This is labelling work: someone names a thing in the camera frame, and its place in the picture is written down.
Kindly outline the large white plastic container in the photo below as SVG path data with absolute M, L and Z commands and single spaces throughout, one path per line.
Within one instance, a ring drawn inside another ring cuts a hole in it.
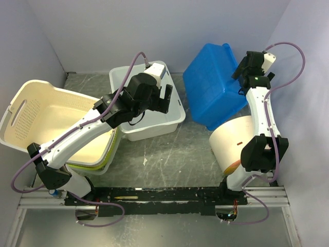
M 178 91 L 174 85 L 173 79 L 170 75 L 167 65 L 163 61 L 152 61 L 152 63 L 163 64 L 166 67 L 166 73 L 161 80 L 161 93 L 160 96 L 165 96 L 166 85 L 172 85 L 173 90 L 170 98 L 169 111 L 167 114 L 149 111 L 145 112 L 144 118 L 134 126 L 130 126 L 129 123 L 122 123 L 118 128 L 130 141 L 137 141 L 164 134 L 174 132 L 178 124 L 185 120 L 186 114 L 179 97 Z M 129 66 L 122 66 L 113 68 L 109 72 L 109 80 L 111 85 L 111 92 L 114 92 L 121 85 Z M 129 80 L 133 75 L 141 73 L 145 70 L 144 64 L 134 65 L 125 86 L 128 85 Z

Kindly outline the blue plastic container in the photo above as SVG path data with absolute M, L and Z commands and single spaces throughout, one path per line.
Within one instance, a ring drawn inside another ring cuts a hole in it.
M 194 122 L 215 130 L 247 105 L 231 78 L 237 61 L 229 44 L 205 44 L 183 73 Z

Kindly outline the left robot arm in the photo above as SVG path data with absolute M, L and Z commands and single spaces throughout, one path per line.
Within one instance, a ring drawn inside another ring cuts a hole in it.
M 150 68 L 134 75 L 127 86 L 103 96 L 63 136 L 42 145 L 30 144 L 27 150 L 34 158 L 37 174 L 45 187 L 69 191 L 77 195 L 83 205 L 94 203 L 96 192 L 87 178 L 72 171 L 66 166 L 66 162 L 99 135 L 122 123 L 130 123 L 146 110 L 166 114 L 173 87 L 168 84 L 164 98 L 160 97 L 160 83 L 165 70 L 161 64 L 154 63 Z

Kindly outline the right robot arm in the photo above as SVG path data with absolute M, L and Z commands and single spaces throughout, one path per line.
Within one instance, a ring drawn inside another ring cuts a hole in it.
M 255 178 L 273 170 L 279 171 L 280 161 L 289 142 L 281 136 L 276 125 L 270 100 L 270 82 L 275 76 L 269 68 L 275 56 L 264 51 L 247 51 L 232 74 L 239 80 L 246 97 L 253 124 L 253 137 L 241 151 L 241 165 L 227 177 L 227 187 L 218 192 L 219 201 L 230 204 L 236 198 L 235 191 L 241 191 Z

